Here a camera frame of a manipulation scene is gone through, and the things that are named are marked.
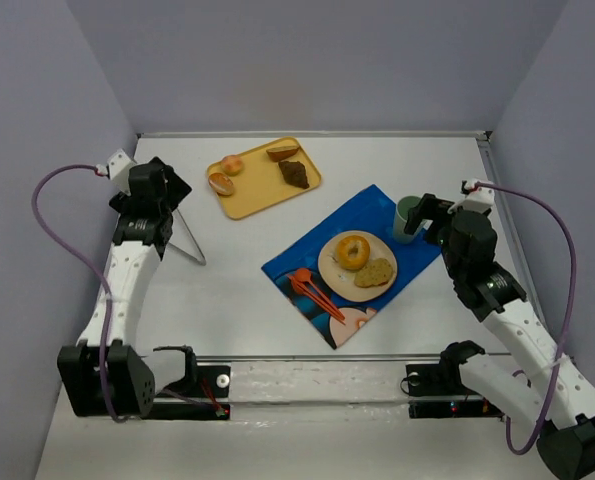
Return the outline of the green cup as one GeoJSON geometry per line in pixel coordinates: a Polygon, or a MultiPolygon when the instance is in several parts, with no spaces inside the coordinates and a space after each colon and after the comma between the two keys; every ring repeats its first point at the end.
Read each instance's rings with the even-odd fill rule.
{"type": "Polygon", "coordinates": [[[407,234],[405,231],[409,210],[415,207],[420,200],[421,198],[418,196],[405,196],[397,202],[392,227],[392,237],[396,242],[404,245],[411,244],[425,227],[426,222],[422,221],[413,234],[407,234]]]}

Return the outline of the seeded oval bread slice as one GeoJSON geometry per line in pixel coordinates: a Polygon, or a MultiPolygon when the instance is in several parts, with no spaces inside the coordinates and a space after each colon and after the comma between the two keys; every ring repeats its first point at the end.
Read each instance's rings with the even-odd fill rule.
{"type": "Polygon", "coordinates": [[[370,260],[354,277],[354,285],[371,288],[387,284],[394,275],[394,268],[386,258],[370,260]]]}

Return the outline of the metal serving tongs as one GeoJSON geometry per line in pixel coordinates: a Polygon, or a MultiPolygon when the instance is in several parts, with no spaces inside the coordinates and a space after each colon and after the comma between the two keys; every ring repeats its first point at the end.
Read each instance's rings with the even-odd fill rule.
{"type": "Polygon", "coordinates": [[[168,246],[198,266],[207,265],[205,254],[179,209],[173,212],[173,233],[168,246]]]}

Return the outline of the glazed yellow bagel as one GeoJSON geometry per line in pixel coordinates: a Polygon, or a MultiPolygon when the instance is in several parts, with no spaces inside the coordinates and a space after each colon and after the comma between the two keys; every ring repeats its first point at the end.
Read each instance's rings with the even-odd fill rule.
{"type": "Polygon", "coordinates": [[[371,247],[368,240],[361,235],[343,237],[335,247],[335,259],[341,268],[358,271],[369,261],[371,247]]]}

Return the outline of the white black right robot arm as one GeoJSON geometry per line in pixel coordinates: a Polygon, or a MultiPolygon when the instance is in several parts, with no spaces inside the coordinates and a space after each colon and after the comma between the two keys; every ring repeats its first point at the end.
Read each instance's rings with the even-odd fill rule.
{"type": "Polygon", "coordinates": [[[462,305],[508,350],[523,373],[499,367],[473,341],[453,342],[435,364],[413,364],[401,382],[412,397],[475,393],[509,420],[536,429],[538,454],[558,479],[595,472],[595,387],[539,320],[526,291],[495,259],[497,233],[488,216],[491,190],[476,188],[460,202],[426,193],[408,213],[407,232],[430,224],[462,305]]]}

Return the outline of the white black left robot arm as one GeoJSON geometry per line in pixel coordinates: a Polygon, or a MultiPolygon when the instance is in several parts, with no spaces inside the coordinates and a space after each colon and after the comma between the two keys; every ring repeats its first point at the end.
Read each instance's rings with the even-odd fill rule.
{"type": "Polygon", "coordinates": [[[57,366],[76,416],[145,417],[156,385],[134,348],[137,325],[174,213],[192,189],[157,157],[137,163],[118,151],[98,171],[118,189],[109,202],[118,220],[89,323],[75,344],[61,348],[57,366]]]}

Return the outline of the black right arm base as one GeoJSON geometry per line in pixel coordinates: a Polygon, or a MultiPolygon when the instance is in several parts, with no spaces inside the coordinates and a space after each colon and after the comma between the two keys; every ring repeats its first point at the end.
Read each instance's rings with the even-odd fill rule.
{"type": "Polygon", "coordinates": [[[411,419],[496,418],[504,414],[461,382],[459,368],[485,350],[471,340],[453,342],[436,362],[406,366],[400,390],[409,399],[411,419]]]}

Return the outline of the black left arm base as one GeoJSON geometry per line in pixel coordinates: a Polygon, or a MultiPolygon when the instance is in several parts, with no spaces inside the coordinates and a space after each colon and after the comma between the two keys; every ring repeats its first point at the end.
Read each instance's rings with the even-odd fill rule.
{"type": "Polygon", "coordinates": [[[155,375],[156,388],[144,420],[230,419],[230,365],[200,362],[188,345],[157,346],[145,360],[155,375]]]}

